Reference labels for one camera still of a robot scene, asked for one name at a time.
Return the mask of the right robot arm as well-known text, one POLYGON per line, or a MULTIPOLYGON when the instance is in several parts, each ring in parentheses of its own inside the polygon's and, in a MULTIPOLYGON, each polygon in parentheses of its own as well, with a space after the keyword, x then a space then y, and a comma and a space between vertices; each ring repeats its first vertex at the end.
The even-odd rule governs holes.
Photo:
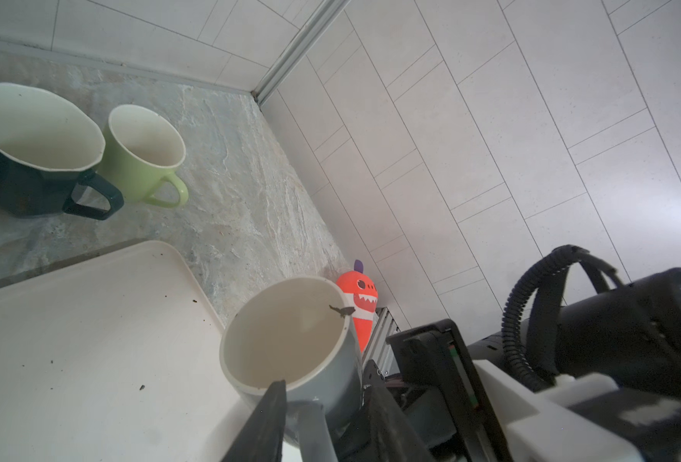
POLYGON ((681 268, 634 282, 560 246, 467 345, 441 320, 364 371, 340 461, 681 461, 681 268))

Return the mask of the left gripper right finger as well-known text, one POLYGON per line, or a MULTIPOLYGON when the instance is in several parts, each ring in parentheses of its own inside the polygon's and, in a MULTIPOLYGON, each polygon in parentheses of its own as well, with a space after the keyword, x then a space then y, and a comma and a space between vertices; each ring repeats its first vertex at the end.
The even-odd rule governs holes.
POLYGON ((397 405, 384 381, 374 378, 367 392, 373 460, 433 462, 435 458, 397 405))

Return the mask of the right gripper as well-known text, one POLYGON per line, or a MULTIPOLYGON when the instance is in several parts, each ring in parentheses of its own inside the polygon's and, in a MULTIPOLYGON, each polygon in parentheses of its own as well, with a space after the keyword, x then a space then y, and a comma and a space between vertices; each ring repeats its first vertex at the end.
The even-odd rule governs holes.
POLYGON ((605 375, 534 393, 494 364, 473 360, 451 321, 402 332, 373 329, 364 354, 364 404, 335 444, 340 461, 374 461, 367 387, 383 380, 434 461, 641 461, 637 446, 593 412, 618 385, 605 375))

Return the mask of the dark green mug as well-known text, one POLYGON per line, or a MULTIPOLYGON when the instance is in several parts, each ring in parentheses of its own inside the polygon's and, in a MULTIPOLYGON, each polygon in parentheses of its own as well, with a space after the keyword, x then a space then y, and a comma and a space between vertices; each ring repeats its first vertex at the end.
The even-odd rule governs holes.
POLYGON ((0 83, 0 208, 19 218, 58 214, 105 221, 124 205, 96 172, 99 126, 49 90, 0 83))

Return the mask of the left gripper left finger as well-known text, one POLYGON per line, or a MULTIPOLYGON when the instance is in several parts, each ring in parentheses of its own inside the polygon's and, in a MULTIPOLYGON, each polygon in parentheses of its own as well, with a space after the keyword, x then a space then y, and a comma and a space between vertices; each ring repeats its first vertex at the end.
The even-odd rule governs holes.
POLYGON ((223 462, 280 462, 287 419, 286 381, 271 383, 223 462))

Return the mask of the light green mug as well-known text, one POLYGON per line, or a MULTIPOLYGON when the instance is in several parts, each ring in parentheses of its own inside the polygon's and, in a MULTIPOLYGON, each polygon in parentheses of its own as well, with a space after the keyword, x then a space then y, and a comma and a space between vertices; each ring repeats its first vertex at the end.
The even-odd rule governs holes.
POLYGON ((185 142, 167 119, 124 104, 109 113, 103 135, 106 149, 97 172, 127 203, 177 208, 188 202, 189 189, 176 174, 186 159, 185 142))

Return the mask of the grey mug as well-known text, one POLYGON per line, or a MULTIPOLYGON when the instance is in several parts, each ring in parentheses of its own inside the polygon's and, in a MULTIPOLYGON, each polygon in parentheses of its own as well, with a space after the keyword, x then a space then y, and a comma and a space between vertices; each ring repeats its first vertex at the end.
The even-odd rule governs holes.
POLYGON ((363 403, 362 358, 346 295, 319 276, 276 283, 248 300, 226 327, 221 369, 251 407, 286 386, 285 440, 305 461, 336 461, 335 440, 363 403))

